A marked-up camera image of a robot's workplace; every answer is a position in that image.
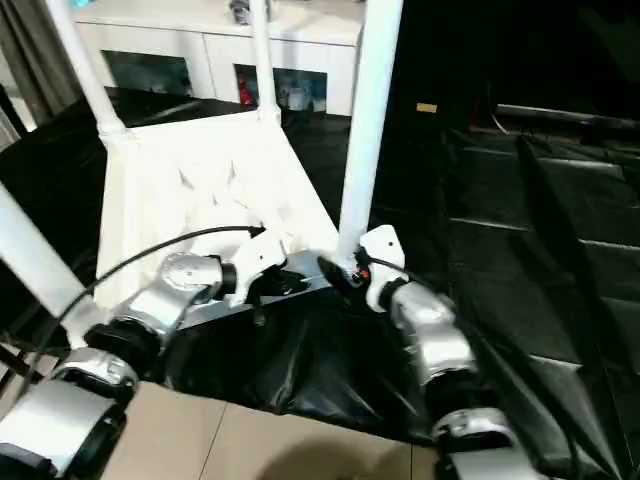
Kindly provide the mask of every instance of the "curtain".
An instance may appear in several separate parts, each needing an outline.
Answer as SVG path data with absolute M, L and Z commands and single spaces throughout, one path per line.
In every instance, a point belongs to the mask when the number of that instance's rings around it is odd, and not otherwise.
M 0 47 L 37 125 L 81 98 L 42 0 L 0 0 Z

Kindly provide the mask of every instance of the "black plastic sheet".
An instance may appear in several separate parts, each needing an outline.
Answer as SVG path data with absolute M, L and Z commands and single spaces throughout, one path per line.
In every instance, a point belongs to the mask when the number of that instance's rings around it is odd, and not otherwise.
M 242 108 L 127 91 L 112 99 L 130 126 Z M 93 125 L 80 103 L 0 156 L 0 180 L 85 282 L 95 275 L 106 159 Z M 283 128 L 337 222 L 349 119 L 285 114 Z M 456 300 L 461 325 L 491 327 L 528 355 L 562 418 L 512 349 L 474 337 L 545 473 L 569 472 L 557 421 L 571 426 L 594 478 L 626 480 L 640 458 L 639 165 L 623 153 L 508 136 L 385 135 L 372 226 L 396 227 L 407 265 Z M 6 271 L 0 288 L 0 326 L 28 346 L 46 316 Z M 429 444 L 432 419 L 384 315 L 332 289 L 269 305 L 264 315 L 264 324 L 247 312 L 180 332 L 153 380 Z

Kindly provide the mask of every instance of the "glass cabinet door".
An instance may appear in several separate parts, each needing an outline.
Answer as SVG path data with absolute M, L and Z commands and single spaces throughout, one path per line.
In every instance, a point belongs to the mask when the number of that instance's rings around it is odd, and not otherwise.
M 256 67 L 234 64 L 240 103 L 258 105 L 258 81 Z M 285 110 L 327 110 L 327 74 L 288 68 L 274 68 L 276 97 L 280 108 Z
M 102 50 L 116 86 L 193 96 L 184 57 Z

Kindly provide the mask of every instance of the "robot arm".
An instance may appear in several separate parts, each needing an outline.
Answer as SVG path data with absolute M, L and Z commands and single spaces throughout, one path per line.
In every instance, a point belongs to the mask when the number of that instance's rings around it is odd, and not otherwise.
M 230 263 L 172 254 L 153 282 L 85 336 L 52 374 L 31 388 L 0 422 L 0 478 L 97 478 L 125 426 L 140 381 L 190 307 L 222 299 L 237 305 L 268 268 L 285 262 L 269 232 L 243 245 Z
M 404 267 L 395 230 L 378 227 L 361 238 L 366 256 Z M 473 351 L 454 321 L 451 303 L 406 275 L 370 263 L 367 304 L 389 312 L 403 333 L 435 425 L 439 480 L 537 480 L 516 434 L 482 381 Z

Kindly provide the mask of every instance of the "tile floor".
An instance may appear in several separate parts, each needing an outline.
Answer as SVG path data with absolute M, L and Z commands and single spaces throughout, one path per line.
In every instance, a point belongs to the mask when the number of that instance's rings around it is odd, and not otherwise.
M 0 415 L 17 384 L 0 400 Z M 143 384 L 128 414 L 129 425 L 103 480 L 433 478 L 429 450 L 157 385 Z

